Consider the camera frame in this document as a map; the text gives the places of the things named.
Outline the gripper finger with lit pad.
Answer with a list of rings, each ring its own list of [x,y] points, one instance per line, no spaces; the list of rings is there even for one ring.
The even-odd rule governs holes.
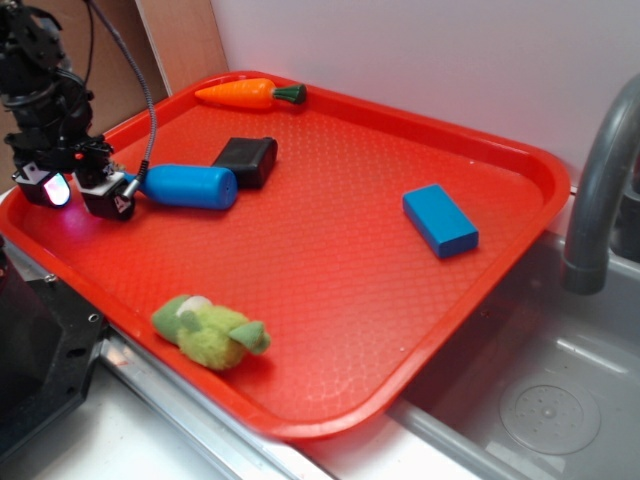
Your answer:
[[[17,169],[13,180],[35,205],[64,207],[71,199],[70,187],[61,173],[42,170],[33,162]]]

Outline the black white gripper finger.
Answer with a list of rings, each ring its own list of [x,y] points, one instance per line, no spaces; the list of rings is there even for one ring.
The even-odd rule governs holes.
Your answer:
[[[74,182],[87,211],[93,216],[115,221],[128,221],[133,217],[135,200],[124,197],[129,185],[124,173],[112,173],[94,187],[84,186],[77,174],[74,174]]]

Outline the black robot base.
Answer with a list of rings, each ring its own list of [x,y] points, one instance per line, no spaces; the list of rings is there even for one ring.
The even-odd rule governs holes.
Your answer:
[[[63,280],[28,280],[1,243],[1,460],[86,399],[104,315]]]

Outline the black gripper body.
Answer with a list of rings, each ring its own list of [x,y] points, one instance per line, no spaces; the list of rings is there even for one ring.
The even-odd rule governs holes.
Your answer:
[[[21,176],[37,172],[73,173],[106,176],[114,171],[113,147],[103,135],[83,135],[78,139],[54,139],[42,135],[9,133],[4,143],[13,151],[13,162]]]

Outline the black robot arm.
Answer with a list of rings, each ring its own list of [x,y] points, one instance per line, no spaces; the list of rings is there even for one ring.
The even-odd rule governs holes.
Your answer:
[[[62,208],[76,189],[92,215],[126,221],[135,209],[124,195],[129,182],[105,137],[90,133],[93,95],[66,66],[60,30],[44,10],[1,4],[1,104],[17,125],[4,138],[13,180],[32,204]]]

